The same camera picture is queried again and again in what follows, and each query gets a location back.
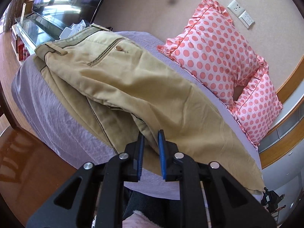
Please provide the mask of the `wooden headboard frame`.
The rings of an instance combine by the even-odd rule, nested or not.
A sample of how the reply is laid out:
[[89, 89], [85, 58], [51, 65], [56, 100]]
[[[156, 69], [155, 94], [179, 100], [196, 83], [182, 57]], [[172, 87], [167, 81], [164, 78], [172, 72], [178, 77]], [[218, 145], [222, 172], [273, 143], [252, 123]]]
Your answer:
[[263, 169], [280, 160], [303, 139], [303, 59], [278, 89], [277, 96], [284, 109], [269, 130], [260, 148]]

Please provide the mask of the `polka dot pillow left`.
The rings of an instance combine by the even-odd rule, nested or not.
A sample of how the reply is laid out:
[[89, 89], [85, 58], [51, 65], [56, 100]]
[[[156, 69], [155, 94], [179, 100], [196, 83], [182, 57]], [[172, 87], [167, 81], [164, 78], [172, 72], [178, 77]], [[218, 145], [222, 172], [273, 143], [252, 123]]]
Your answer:
[[246, 84], [264, 63], [234, 27], [216, 0], [202, 0], [184, 31], [157, 50], [178, 63], [227, 107], [237, 86]]

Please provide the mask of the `polka dot pillow right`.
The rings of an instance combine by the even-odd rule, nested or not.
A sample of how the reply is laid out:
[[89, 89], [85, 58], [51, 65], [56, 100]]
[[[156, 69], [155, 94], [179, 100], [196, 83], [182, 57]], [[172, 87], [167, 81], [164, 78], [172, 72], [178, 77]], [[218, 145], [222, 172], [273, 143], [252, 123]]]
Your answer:
[[268, 70], [261, 68], [249, 80], [230, 112], [248, 140], [258, 148], [282, 109]]

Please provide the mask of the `white wall socket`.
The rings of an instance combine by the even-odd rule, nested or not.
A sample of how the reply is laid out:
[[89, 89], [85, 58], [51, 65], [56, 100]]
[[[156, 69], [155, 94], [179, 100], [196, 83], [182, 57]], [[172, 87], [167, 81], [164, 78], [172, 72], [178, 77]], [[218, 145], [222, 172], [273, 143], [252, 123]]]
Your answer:
[[237, 0], [233, 0], [227, 7], [237, 17], [245, 11], [245, 8]]

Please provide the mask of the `khaki tan pants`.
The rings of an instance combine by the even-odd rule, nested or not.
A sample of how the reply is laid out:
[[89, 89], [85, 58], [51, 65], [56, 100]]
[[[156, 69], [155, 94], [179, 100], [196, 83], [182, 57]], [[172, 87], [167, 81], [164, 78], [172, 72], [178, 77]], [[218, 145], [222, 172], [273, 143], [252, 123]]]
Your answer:
[[161, 179], [158, 132], [196, 162], [219, 162], [247, 191], [262, 194], [260, 165], [192, 81], [129, 38], [92, 25], [35, 50], [53, 93], [84, 128], [116, 153], [144, 135], [144, 182], [127, 187], [177, 200], [179, 185]]

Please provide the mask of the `white light switch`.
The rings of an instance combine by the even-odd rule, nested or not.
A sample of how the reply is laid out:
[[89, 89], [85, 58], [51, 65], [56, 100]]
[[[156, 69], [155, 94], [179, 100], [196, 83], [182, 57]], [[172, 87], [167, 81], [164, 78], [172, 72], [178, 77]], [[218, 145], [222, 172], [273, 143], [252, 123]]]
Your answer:
[[251, 16], [246, 10], [243, 11], [243, 13], [239, 16], [239, 20], [247, 29], [250, 29], [251, 26], [253, 26], [253, 24], [255, 23], [255, 21], [251, 18]]

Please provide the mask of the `glass tv stand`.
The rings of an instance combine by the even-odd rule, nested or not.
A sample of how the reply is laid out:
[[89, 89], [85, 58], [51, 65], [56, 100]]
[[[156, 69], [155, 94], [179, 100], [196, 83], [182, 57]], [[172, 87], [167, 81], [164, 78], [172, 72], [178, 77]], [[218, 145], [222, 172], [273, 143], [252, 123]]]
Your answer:
[[30, 55], [35, 53], [36, 47], [40, 44], [59, 40], [59, 36], [63, 31], [63, 29], [47, 21], [37, 13], [25, 15], [22, 21], [21, 17], [17, 17], [15, 22], [17, 34]]

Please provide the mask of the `polka dot pillow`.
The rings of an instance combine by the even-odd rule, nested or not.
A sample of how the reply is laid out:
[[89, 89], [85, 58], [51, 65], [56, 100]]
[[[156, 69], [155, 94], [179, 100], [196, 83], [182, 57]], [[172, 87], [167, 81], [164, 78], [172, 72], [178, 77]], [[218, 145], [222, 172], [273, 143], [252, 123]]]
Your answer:
[[157, 50], [178, 63], [227, 107], [237, 86], [246, 84], [264, 63], [234, 27], [216, 0], [202, 0], [184, 31]]
[[282, 109], [268, 70], [261, 68], [249, 80], [230, 112], [248, 140], [258, 148]]

